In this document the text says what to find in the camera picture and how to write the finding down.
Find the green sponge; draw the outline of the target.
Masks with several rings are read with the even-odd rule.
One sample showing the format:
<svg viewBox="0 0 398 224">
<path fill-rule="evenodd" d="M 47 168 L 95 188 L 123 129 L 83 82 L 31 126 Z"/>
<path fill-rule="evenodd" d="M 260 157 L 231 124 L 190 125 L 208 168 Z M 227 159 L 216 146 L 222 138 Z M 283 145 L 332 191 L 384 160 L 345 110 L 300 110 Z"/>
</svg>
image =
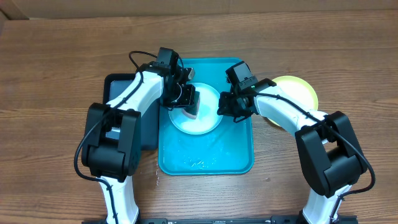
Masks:
<svg viewBox="0 0 398 224">
<path fill-rule="evenodd" d="M 199 107 L 200 107 L 200 93 L 196 92 L 195 96 L 194 96 L 193 104 L 188 106 L 188 107 L 186 107 L 186 108 L 183 108 L 182 109 L 182 113 L 187 118 L 196 119 L 197 116 L 198 116 Z"/>
</svg>

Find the light blue plate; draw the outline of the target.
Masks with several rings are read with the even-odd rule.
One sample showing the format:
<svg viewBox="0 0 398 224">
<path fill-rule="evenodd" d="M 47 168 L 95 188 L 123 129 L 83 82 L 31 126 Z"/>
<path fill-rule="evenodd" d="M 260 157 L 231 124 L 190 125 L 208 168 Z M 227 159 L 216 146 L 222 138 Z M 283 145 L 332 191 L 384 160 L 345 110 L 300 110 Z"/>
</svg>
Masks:
<svg viewBox="0 0 398 224">
<path fill-rule="evenodd" d="M 191 119 L 183 114 L 183 109 L 169 111 L 172 124 L 180 131 L 192 134 L 206 134 L 220 124 L 223 116 L 217 114 L 220 93 L 212 86 L 205 83 L 193 83 L 196 91 L 200 93 L 200 104 L 196 119 Z"/>
</svg>

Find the yellow plate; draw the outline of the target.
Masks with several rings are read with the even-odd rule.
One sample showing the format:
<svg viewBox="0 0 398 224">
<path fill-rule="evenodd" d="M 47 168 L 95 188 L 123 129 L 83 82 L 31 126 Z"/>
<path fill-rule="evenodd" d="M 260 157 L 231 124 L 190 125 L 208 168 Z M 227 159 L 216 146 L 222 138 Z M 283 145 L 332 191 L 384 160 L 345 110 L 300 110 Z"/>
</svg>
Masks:
<svg viewBox="0 0 398 224">
<path fill-rule="evenodd" d="M 272 81 L 301 104 L 313 110 L 318 109 L 318 96 L 313 87 L 305 80 L 286 75 L 274 78 Z"/>
</svg>

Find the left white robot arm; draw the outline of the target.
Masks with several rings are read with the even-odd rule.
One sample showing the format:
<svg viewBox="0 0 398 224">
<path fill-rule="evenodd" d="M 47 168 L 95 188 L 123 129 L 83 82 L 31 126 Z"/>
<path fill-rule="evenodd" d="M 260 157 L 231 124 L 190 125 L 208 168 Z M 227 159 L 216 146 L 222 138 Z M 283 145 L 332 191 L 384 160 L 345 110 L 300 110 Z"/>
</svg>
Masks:
<svg viewBox="0 0 398 224">
<path fill-rule="evenodd" d="M 139 208 L 134 199 L 132 177 L 143 149 L 153 149 L 159 137 L 159 103 L 166 108 L 197 104 L 195 87 L 189 82 L 192 68 L 135 74 L 111 74 L 107 80 L 130 84 L 106 103 L 93 103 L 86 117 L 85 133 L 73 165 L 82 179 L 97 182 L 107 209 L 102 223 L 136 223 Z"/>
</svg>

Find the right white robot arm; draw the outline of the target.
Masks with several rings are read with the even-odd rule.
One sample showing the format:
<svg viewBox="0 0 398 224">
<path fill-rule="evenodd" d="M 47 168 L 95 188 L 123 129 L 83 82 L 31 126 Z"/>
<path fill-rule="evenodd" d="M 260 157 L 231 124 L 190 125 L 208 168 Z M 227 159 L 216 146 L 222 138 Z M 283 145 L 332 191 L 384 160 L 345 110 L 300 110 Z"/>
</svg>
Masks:
<svg viewBox="0 0 398 224">
<path fill-rule="evenodd" d="M 310 186 L 299 223 L 339 223 L 338 209 L 361 174 L 369 170 L 348 117 L 311 110 L 269 79 L 220 94 L 219 115 L 238 123 L 253 114 L 276 122 L 294 136 L 303 176 Z"/>
</svg>

